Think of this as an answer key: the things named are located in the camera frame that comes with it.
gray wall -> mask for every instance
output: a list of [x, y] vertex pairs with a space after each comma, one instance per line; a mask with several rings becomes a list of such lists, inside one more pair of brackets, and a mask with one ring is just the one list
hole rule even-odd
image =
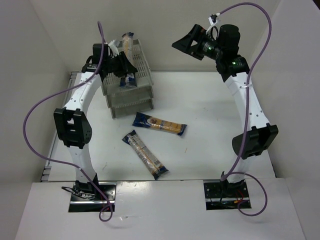
[[[24, 142], [24, 117], [38, 100], [65, 88], [69, 74], [29, 1], [0, 0], [0, 32], [0, 238], [12, 240], [45, 164]], [[29, 120], [30, 141], [45, 155], [53, 110], [61, 103], [56, 98], [43, 104]]]
[[279, 128], [269, 150], [276, 174], [287, 178], [307, 240], [318, 240], [320, 10], [312, 0], [282, 0], [272, 22], [271, 41], [253, 82], [267, 117]]
[[[100, 20], [105, 39], [120, 38], [133, 31], [140, 38], [146, 59], [152, 70], [209, 70], [215, 63], [206, 58], [199, 61], [171, 47], [194, 26], [209, 26], [208, 17], [241, 0], [31, 0], [70, 71], [81, 69], [92, 54], [92, 44], [99, 43], [97, 20]], [[255, 0], [273, 13], [279, 0]], [[251, 6], [226, 12], [223, 24], [240, 28], [241, 54], [250, 58], [267, 21]]]

plastic wrapper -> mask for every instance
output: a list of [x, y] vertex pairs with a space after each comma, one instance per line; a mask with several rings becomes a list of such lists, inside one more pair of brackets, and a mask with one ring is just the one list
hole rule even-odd
[[156, 156], [147, 148], [135, 130], [128, 133], [122, 141], [133, 148], [155, 180], [158, 180], [162, 174], [168, 171]]
[[[133, 45], [134, 45], [134, 33], [127, 32], [122, 35], [122, 48], [126, 58], [129, 62], [135, 66], [134, 55], [133, 55]], [[129, 73], [122, 77], [120, 80], [120, 87], [137, 87], [136, 77], [133, 73]]]
[[182, 134], [184, 134], [187, 127], [186, 124], [179, 124], [171, 121], [165, 121], [153, 116], [143, 114], [141, 112], [136, 113], [136, 116], [132, 125], [135, 127], [156, 129], [156, 130], [165, 131], [168, 133], [178, 134], [179, 136], [182, 136]]

white table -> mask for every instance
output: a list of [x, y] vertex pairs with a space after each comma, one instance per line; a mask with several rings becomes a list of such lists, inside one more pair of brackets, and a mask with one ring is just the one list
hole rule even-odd
[[[99, 89], [87, 113], [93, 132], [89, 150], [99, 180], [153, 180], [132, 148], [122, 142], [133, 129], [169, 169], [159, 180], [218, 179], [235, 161], [232, 138], [243, 131], [236, 104], [222, 78], [217, 72], [154, 72], [152, 77], [154, 110], [146, 114], [188, 124], [184, 135], [133, 127], [134, 115], [112, 119]], [[58, 138], [51, 157], [71, 162]], [[50, 165], [50, 182], [75, 180], [72, 167]], [[275, 177], [267, 151], [256, 158], [249, 173], [257, 178]]]
[[[286, 182], [261, 179], [268, 206], [256, 217], [237, 209], [206, 210], [203, 181], [118, 182], [115, 213], [68, 213], [71, 182], [32, 185], [15, 240], [304, 240]], [[259, 185], [247, 180], [252, 209], [264, 204]]]

white tabletop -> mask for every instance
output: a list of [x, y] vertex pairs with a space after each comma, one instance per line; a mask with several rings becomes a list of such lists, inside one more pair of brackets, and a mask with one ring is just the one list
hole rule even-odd
[[[34, 183], [16, 240], [304, 240], [285, 180], [261, 182], [268, 206], [256, 217], [206, 210], [201, 180], [118, 182], [110, 222], [101, 222], [97, 212], [68, 213], [70, 193], [61, 186], [71, 182]], [[252, 209], [244, 211], [256, 213], [264, 194], [252, 179], [247, 188]]]
[[[159, 180], [218, 179], [235, 161], [232, 139], [243, 131], [236, 104], [221, 76], [216, 72], [153, 72], [152, 77], [154, 110], [146, 114], [188, 124], [184, 135], [133, 127], [134, 115], [112, 119], [98, 89], [87, 113], [93, 132], [89, 150], [98, 179], [153, 180], [137, 154], [122, 142], [133, 129], [169, 170]], [[59, 139], [51, 157], [71, 161]], [[51, 166], [49, 181], [75, 180], [72, 167], [56, 163]], [[267, 151], [256, 158], [249, 173], [258, 178], [275, 177]]]

dish rack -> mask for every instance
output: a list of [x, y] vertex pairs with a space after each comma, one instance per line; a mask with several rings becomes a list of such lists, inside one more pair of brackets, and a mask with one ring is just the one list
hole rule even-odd
[[[122, 41], [118, 50], [119, 52], [123, 50]], [[113, 73], [108, 74], [102, 82], [102, 93], [113, 119], [154, 109], [152, 89], [154, 83], [139, 39], [133, 40], [132, 53], [134, 66], [138, 70], [135, 73], [137, 87], [120, 87], [121, 79]]]

